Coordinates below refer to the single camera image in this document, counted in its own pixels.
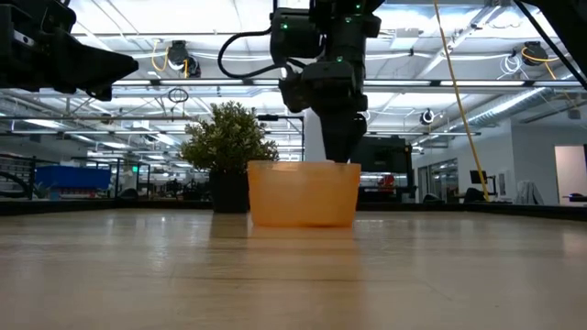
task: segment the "orange plastic bowl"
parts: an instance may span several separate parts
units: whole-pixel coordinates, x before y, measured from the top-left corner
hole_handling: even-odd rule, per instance
[[[360,165],[249,162],[249,199],[257,226],[352,226]]]

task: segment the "wooden surface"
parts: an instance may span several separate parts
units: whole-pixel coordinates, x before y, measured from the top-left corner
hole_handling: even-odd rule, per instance
[[[111,210],[0,218],[0,329],[581,329],[587,225],[364,213],[353,229]]]

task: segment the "blue bin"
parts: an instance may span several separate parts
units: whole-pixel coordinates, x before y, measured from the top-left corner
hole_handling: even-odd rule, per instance
[[[44,166],[37,168],[35,183],[51,188],[108,189],[110,170]]]

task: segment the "black plant pot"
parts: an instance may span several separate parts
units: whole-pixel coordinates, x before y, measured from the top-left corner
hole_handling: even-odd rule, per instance
[[[247,173],[210,173],[212,205],[216,213],[243,214],[249,210]]]

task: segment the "computer screen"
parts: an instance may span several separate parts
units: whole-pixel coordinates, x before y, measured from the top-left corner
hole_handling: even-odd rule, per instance
[[[363,137],[350,156],[363,172],[407,173],[405,139],[398,137]]]
[[[483,171],[483,180],[487,183],[487,172]],[[472,184],[481,184],[481,178],[479,177],[478,170],[471,170],[471,183]]]

